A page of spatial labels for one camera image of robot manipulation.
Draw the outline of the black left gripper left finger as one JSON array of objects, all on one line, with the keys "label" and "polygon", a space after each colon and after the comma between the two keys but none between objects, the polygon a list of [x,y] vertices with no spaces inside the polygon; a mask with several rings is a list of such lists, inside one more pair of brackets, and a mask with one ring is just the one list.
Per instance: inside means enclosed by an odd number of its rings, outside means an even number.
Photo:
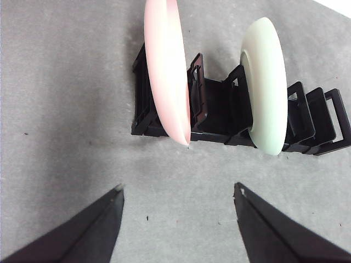
[{"label": "black left gripper left finger", "polygon": [[119,184],[2,262],[110,262],[123,206],[123,186]]}]

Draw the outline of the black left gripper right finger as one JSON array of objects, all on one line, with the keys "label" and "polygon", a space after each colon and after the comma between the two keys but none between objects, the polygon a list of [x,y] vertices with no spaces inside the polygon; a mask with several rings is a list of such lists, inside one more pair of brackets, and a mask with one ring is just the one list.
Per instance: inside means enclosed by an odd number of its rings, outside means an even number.
[{"label": "black left gripper right finger", "polygon": [[350,262],[350,253],[252,192],[234,186],[237,223],[250,262]]}]

